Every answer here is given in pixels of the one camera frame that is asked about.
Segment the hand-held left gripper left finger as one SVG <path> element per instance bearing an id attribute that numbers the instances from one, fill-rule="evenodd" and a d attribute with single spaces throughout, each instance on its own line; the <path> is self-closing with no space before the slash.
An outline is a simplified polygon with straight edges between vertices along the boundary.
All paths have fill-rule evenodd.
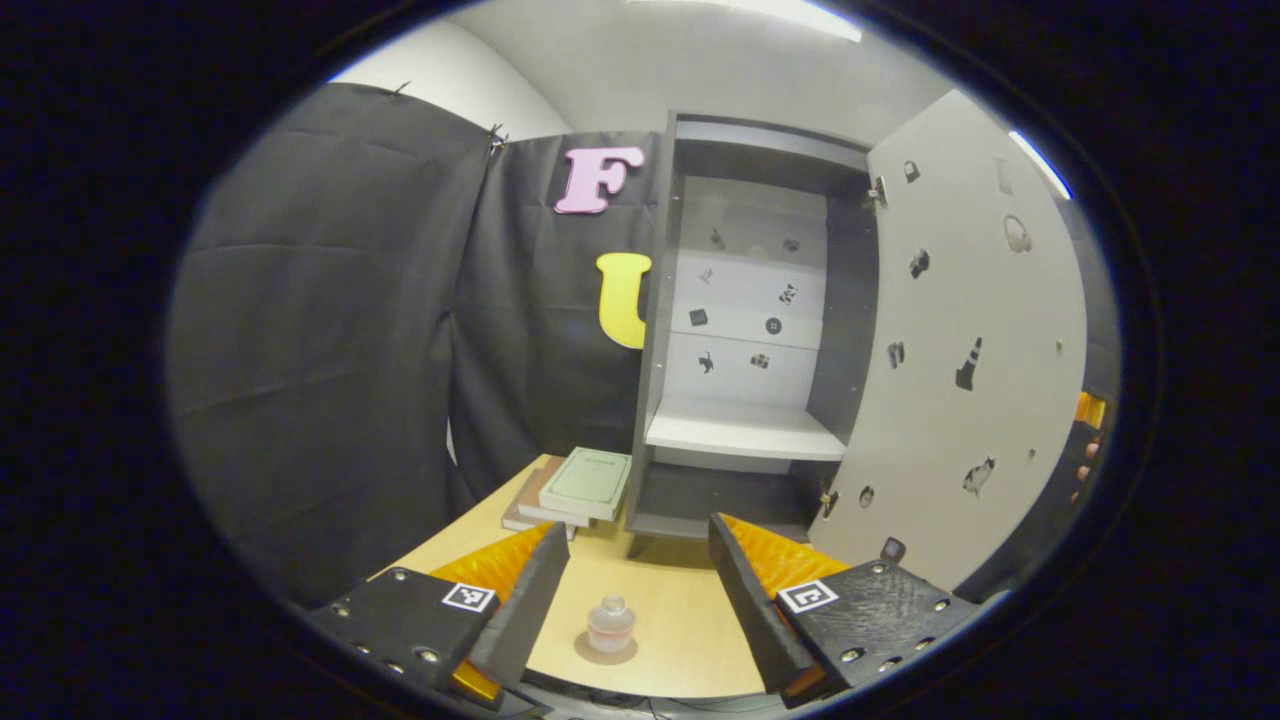
<path id="1" fill-rule="evenodd" d="M 417 691 L 498 710 L 522 679 L 568 560 L 566 524 L 543 523 L 431 571 L 388 568 L 308 618 Z"/>

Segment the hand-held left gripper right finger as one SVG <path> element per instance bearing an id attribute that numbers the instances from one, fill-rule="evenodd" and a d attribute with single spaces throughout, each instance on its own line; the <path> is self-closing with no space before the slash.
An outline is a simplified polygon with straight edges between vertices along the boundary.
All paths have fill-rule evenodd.
<path id="1" fill-rule="evenodd" d="M 886 559 L 849 565 L 723 512 L 708 550 L 765 692 L 786 708 L 869 688 L 986 610 Z"/>

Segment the round brown coaster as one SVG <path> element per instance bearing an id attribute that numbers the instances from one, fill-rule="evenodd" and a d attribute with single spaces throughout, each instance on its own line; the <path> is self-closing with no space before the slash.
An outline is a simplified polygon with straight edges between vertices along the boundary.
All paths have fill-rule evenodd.
<path id="1" fill-rule="evenodd" d="M 575 651 L 586 662 L 598 666 L 616 666 L 628 662 L 637 653 L 639 646 L 632 635 L 604 637 L 582 632 L 575 639 Z"/>

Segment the clear bottle with pink label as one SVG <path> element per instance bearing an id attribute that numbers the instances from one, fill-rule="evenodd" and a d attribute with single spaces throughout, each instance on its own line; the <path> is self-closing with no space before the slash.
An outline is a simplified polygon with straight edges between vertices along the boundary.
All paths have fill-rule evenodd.
<path id="1" fill-rule="evenodd" d="M 608 594 L 588 612 L 588 647 L 598 653 L 622 653 L 634 638 L 635 611 L 621 594 Z"/>

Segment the grey cabinet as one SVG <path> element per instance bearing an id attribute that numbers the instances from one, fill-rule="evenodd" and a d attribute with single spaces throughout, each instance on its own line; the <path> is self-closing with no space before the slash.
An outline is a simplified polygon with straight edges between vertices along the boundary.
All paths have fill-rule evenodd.
<path id="1" fill-rule="evenodd" d="M 669 397 L 801 409 L 849 447 L 879 270 L 869 143 L 817 129 L 669 115 L 625 501 L 632 553 L 701 541 L 727 512 L 808 542 L 840 461 L 646 445 Z"/>

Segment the grey book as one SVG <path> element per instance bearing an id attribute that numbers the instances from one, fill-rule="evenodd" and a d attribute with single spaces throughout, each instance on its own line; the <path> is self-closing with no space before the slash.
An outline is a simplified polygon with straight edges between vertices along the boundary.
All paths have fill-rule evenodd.
<path id="1" fill-rule="evenodd" d="M 530 530 L 543 523 L 553 521 L 562 521 L 566 524 L 566 534 L 570 541 L 575 538 L 579 529 L 590 527 L 589 519 L 571 516 L 566 512 L 545 510 L 536 505 L 525 506 L 517 500 L 513 500 L 500 516 L 500 525 L 512 532 Z"/>

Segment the brown book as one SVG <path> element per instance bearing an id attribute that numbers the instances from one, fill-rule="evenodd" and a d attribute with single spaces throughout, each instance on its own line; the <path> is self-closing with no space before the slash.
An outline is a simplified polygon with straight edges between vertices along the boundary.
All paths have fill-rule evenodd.
<path id="1" fill-rule="evenodd" d="M 541 501 L 541 491 L 550 478 L 561 469 L 563 462 L 564 456 L 548 455 L 544 457 L 541 465 L 534 470 L 524 488 L 517 495 L 517 509 L 521 514 L 532 516 L 547 510 Z"/>

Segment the green notebook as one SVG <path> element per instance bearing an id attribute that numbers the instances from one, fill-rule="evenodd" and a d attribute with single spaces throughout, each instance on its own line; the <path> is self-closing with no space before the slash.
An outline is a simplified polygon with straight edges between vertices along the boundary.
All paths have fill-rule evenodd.
<path id="1" fill-rule="evenodd" d="M 613 521 L 630 478 L 632 457 L 576 447 L 539 492 L 544 509 Z"/>

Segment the narrow ceiling light panel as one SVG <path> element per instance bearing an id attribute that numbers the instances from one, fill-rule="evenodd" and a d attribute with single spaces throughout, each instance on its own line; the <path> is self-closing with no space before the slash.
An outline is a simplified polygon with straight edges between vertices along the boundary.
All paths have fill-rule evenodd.
<path id="1" fill-rule="evenodd" d="M 1044 181 L 1053 188 L 1055 193 L 1065 201 L 1071 201 L 1073 192 L 1050 160 L 1019 131 L 1011 129 L 1007 132 L 1007 136 L 1043 176 Z"/>

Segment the black backdrop cloth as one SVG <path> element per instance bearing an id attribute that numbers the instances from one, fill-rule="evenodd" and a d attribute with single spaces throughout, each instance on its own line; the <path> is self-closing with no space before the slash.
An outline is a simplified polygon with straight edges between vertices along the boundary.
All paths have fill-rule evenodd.
<path id="1" fill-rule="evenodd" d="M 539 454 L 632 457 L 672 113 L 498 143 L 415 97 L 328 85 L 215 183 L 175 279 L 168 402 L 196 492 L 271 588 L 338 596 Z M 1085 291 L 1082 391 L 1108 427 L 1115 292 L 1055 196 Z M 1059 543 L 1087 429 L 957 594 L 1011 587 Z"/>

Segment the wide ceiling light panel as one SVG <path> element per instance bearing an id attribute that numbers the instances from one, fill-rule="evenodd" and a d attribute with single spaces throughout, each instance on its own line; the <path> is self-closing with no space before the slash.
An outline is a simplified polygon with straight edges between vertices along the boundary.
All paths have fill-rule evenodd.
<path id="1" fill-rule="evenodd" d="M 767 17 L 794 26 L 801 26 L 831 37 L 852 44 L 863 40 L 861 28 L 845 15 L 822 6 L 813 0 L 626 0 L 631 4 L 667 4 L 685 6 L 707 6 L 723 12 L 746 13 Z"/>

